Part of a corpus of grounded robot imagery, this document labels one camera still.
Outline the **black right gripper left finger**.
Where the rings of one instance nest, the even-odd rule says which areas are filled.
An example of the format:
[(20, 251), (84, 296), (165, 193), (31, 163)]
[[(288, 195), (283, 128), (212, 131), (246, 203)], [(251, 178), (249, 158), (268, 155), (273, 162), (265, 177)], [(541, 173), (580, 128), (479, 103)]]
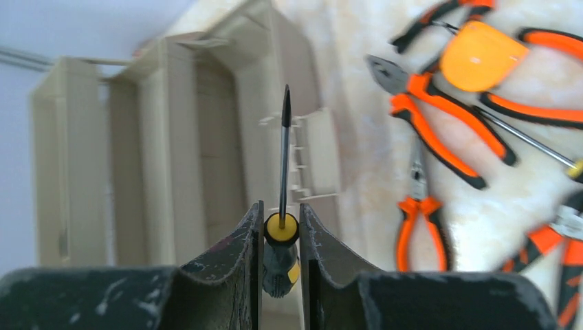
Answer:
[(263, 202), (181, 266), (18, 269), (1, 279), (2, 329), (259, 329)]

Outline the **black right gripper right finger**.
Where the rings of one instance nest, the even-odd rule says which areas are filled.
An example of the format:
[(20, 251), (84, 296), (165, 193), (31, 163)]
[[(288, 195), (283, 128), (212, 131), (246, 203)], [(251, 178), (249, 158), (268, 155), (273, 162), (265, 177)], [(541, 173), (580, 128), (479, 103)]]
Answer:
[(557, 329), (528, 279), (491, 272), (385, 272), (300, 207), (306, 329)]

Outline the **black yellow small screwdriver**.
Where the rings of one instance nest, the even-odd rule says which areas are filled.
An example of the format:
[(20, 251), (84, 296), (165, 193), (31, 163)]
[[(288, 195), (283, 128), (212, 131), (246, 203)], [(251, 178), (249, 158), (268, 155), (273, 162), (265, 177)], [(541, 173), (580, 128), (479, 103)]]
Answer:
[(299, 224), (287, 211), (289, 174), (289, 133), (292, 108), (289, 86), (285, 86), (280, 132), (280, 188), (278, 211), (264, 222), (267, 243), (263, 255), (263, 290), (273, 298), (286, 296), (299, 279), (300, 265), (296, 242)]

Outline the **translucent beige tool box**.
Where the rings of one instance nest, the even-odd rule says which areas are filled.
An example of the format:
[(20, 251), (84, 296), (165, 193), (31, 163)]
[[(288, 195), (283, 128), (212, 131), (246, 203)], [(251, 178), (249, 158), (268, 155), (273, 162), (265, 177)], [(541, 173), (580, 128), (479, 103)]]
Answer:
[(255, 201), (276, 212), (285, 86), (289, 211), (308, 203), (338, 232), (332, 115), (308, 39), (272, 1), (154, 40), (115, 76), (97, 64), (62, 57), (30, 94), (39, 264), (183, 264)]

